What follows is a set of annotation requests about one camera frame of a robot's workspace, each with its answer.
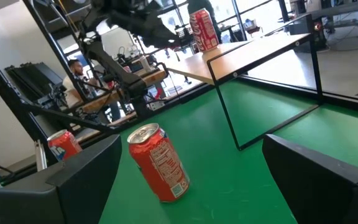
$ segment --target green table surface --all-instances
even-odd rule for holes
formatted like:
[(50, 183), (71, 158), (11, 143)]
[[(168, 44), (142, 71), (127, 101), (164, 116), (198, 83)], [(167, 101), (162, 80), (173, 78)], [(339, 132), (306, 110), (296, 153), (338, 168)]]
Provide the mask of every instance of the green table surface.
[[(238, 82), (221, 87), (240, 144), (314, 102)], [(166, 130), (190, 176), (189, 191), (160, 203), (128, 153), (136, 128)], [(326, 105), (275, 133), (358, 166), (358, 112)], [(275, 185), (258, 142), (237, 151), (214, 90), (122, 133), (122, 157), (100, 224), (296, 223)]]

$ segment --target person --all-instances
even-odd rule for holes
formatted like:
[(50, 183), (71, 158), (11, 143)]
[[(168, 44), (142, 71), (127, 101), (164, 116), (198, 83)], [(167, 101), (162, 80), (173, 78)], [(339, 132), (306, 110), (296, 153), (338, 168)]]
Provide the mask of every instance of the person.
[(212, 4), (209, 0), (188, 0), (188, 6), (187, 10), (189, 12), (189, 15), (195, 13), (196, 11), (199, 11), (201, 9), (206, 9), (209, 12), (209, 15), (212, 19), (212, 24), (214, 25), (216, 35), (218, 37), (218, 41), (221, 44), (222, 43), (222, 32), (219, 30), (218, 23), (215, 19), (215, 12), (214, 8), (212, 7)]
[[(76, 79), (82, 80), (84, 82), (88, 82), (91, 85), (99, 86), (97, 79), (95, 79), (95, 78), (88, 79), (88, 77), (86, 75), (84, 75), (82, 63), (78, 59), (69, 60), (68, 66), (69, 66), (72, 74), (74, 74), (74, 77)], [(63, 86), (67, 89), (65, 94), (66, 94), (67, 105), (69, 108), (72, 108), (75, 105), (77, 105), (78, 103), (82, 102), (81, 96), (75, 89), (73, 82), (70, 80), (69, 76), (67, 76), (63, 80)], [(111, 108), (112, 121), (120, 119), (121, 114), (120, 114), (117, 102), (111, 103), (109, 105), (109, 107)], [(101, 120), (104, 123), (108, 123), (107, 119), (101, 119)]]

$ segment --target red soda can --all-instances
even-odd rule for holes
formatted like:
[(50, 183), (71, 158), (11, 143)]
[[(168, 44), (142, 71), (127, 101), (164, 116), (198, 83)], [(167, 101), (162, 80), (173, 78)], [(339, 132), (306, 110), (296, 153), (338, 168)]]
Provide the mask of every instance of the red soda can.
[(171, 140), (158, 124), (134, 131), (128, 143), (129, 153), (161, 202), (174, 202), (188, 190), (190, 180)]
[(82, 151), (74, 135), (67, 130), (61, 130), (48, 139), (48, 146), (58, 161), (66, 160)]
[(200, 52), (206, 52), (218, 46), (218, 37), (211, 16), (206, 9), (190, 15), (190, 26)]

